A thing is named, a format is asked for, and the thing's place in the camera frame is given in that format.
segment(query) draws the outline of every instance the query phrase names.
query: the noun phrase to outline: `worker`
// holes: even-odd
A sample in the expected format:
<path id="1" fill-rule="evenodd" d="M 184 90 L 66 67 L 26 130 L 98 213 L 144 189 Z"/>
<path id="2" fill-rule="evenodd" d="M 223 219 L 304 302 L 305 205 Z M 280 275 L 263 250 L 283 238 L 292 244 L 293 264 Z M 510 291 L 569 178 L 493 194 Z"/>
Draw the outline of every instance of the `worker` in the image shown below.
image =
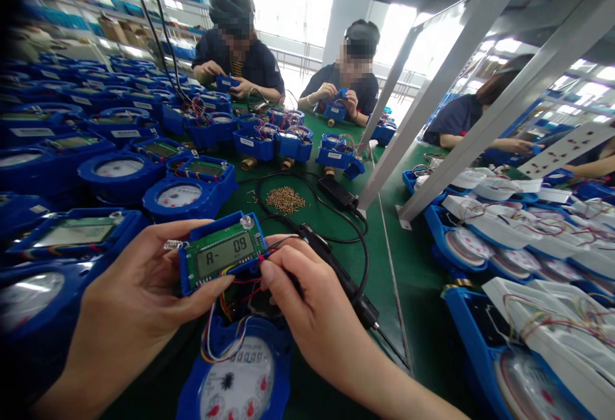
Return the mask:
<path id="1" fill-rule="evenodd" d="M 63 373 L 33 405 L 35 417 L 98 418 L 179 326 L 210 310 L 234 277 L 217 278 L 176 298 L 172 290 L 179 280 L 179 259 L 164 244 L 185 239 L 211 221 L 181 220 L 144 229 L 87 287 Z M 272 245 L 287 237 L 265 241 Z M 305 360 L 335 388 L 385 419 L 467 419 L 378 349 L 331 267 L 305 241 L 287 239 L 260 268 L 261 287 L 271 291 Z M 299 280 L 303 298 L 286 272 Z"/>
<path id="2" fill-rule="evenodd" d="M 536 143 L 548 148 L 570 132 L 572 131 L 560 132 Z M 603 179 L 606 185 L 615 186 L 615 137 L 593 147 L 562 167 L 579 178 Z"/>
<path id="3" fill-rule="evenodd" d="M 209 17 L 215 28 L 205 31 L 192 61 L 194 76 L 203 85 L 215 76 L 230 75 L 238 86 L 231 94 L 242 99 L 252 89 L 277 102 L 284 95 L 284 81 L 275 56 L 254 30 L 253 0 L 209 0 Z"/>
<path id="4" fill-rule="evenodd" d="M 378 98 L 378 80 L 372 73 L 380 31 L 373 22 L 356 20 L 344 34 L 340 58 L 322 67 L 309 80 L 299 99 L 299 109 L 324 113 L 340 88 L 350 89 L 342 103 L 347 121 L 365 127 Z"/>
<path id="5" fill-rule="evenodd" d="M 474 94 L 450 101 L 439 112 L 423 135 L 423 140 L 444 149 L 453 149 L 499 98 L 533 55 L 519 55 L 497 70 Z M 488 147 L 502 151 L 530 154 L 533 143 L 516 138 L 498 138 Z"/>

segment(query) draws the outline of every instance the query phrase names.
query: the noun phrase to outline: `white label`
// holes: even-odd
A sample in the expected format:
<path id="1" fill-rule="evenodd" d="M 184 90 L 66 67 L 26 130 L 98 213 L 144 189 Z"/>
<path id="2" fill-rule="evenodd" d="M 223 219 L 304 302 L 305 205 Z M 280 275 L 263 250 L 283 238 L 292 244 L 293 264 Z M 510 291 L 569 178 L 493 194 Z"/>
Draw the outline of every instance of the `white label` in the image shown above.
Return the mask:
<path id="1" fill-rule="evenodd" d="M 31 129 L 11 129 L 11 132 L 17 136 L 49 136 L 55 135 L 51 129 L 46 129 L 44 127 L 41 128 L 31 128 Z"/>
<path id="2" fill-rule="evenodd" d="M 0 101 L 6 101 L 10 103 L 21 103 L 21 100 L 13 95 L 0 95 Z"/>
<path id="3" fill-rule="evenodd" d="M 141 136 L 139 131 L 111 131 L 111 134 L 116 138 L 126 138 L 126 137 L 134 137 Z"/>
<path id="4" fill-rule="evenodd" d="M 50 77 L 51 79 L 59 79 L 60 77 L 52 72 L 41 70 L 40 73 L 45 77 Z"/>
<path id="5" fill-rule="evenodd" d="M 81 98 L 81 97 L 75 97 L 74 95 L 71 95 L 70 98 L 72 98 L 72 100 L 75 103 L 81 103 L 81 104 L 86 104 L 86 105 L 92 106 L 92 103 L 90 103 L 90 101 L 88 99 L 84 99 L 84 98 Z"/>
<path id="6" fill-rule="evenodd" d="M 133 105 L 135 105 L 135 108 L 152 109 L 149 103 L 133 102 Z"/>
<path id="7" fill-rule="evenodd" d="M 43 206 L 34 206 L 30 208 L 31 211 L 33 211 L 34 213 L 43 213 L 43 212 L 49 212 L 49 209 Z"/>

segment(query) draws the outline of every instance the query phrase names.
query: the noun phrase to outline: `black wire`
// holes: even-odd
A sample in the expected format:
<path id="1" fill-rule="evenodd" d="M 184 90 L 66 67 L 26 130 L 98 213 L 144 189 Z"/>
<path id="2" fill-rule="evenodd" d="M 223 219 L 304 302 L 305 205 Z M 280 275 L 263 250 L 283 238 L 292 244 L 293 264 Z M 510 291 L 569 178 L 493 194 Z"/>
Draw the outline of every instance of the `black wire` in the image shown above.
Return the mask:
<path id="1" fill-rule="evenodd" d="M 379 327 L 376 329 L 376 331 L 378 331 L 378 333 L 380 334 L 380 336 L 384 339 L 384 341 L 386 341 L 386 343 L 389 345 L 389 347 L 393 350 L 393 352 L 397 355 L 397 357 L 399 358 L 399 360 L 402 362 L 403 365 L 406 366 L 406 369 L 408 369 L 410 371 L 410 373 L 412 374 L 412 368 L 410 367 L 410 364 L 408 364 L 408 361 L 406 361 L 406 358 L 404 358 L 401 353 L 399 351 L 397 351 L 397 348 L 395 348 L 395 345 L 393 344 L 393 342 L 391 342 L 389 340 L 389 337 L 386 336 L 386 334 L 382 331 L 382 329 Z"/>

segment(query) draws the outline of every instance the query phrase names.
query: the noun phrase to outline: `meter dial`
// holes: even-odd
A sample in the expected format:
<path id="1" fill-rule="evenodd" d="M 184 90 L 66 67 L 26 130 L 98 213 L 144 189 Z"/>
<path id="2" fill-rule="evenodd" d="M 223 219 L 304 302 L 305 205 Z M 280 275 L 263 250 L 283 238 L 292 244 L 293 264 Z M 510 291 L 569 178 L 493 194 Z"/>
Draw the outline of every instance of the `meter dial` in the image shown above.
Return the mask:
<path id="1" fill-rule="evenodd" d="M 8 333 L 43 311 L 62 290 L 64 275 L 41 273 L 0 290 L 3 331 Z"/>
<path id="2" fill-rule="evenodd" d="M 269 345 L 246 337 L 234 357 L 211 366 L 201 386 L 201 420 L 261 418 L 269 406 L 274 373 Z"/>
<path id="3" fill-rule="evenodd" d="M 24 164 L 41 157 L 41 153 L 19 153 L 0 158 L 0 167 Z"/>
<path id="4" fill-rule="evenodd" d="M 196 202 L 201 197 L 201 189 L 194 185 L 177 185 L 167 188 L 156 202 L 163 207 L 183 207 Z"/>
<path id="5" fill-rule="evenodd" d="M 99 166 L 95 173 L 101 177 L 117 178 L 137 173 L 143 168 L 143 163 L 136 159 L 114 159 Z"/>

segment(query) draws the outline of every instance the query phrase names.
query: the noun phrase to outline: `circuit board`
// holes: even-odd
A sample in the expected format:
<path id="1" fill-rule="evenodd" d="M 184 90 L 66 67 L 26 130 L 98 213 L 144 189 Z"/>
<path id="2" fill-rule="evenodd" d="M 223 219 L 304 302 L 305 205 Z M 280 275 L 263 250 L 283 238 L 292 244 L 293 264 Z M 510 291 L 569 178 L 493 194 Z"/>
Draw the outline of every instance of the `circuit board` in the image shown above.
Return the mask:
<path id="1" fill-rule="evenodd" d="M 217 277 L 230 266 L 258 258 L 265 250 L 257 226 L 245 229 L 240 223 L 190 242 L 186 248 L 190 290 Z"/>
<path id="2" fill-rule="evenodd" d="M 196 172 L 197 174 L 212 175 L 219 177 L 224 173 L 224 169 L 219 164 L 207 163 L 203 161 L 193 161 L 187 167 L 188 172 Z"/>
<path id="3" fill-rule="evenodd" d="M 167 143 L 162 142 L 150 143 L 144 146 L 143 149 L 165 159 L 171 158 L 179 152 L 179 150 L 175 146 L 171 146 Z"/>

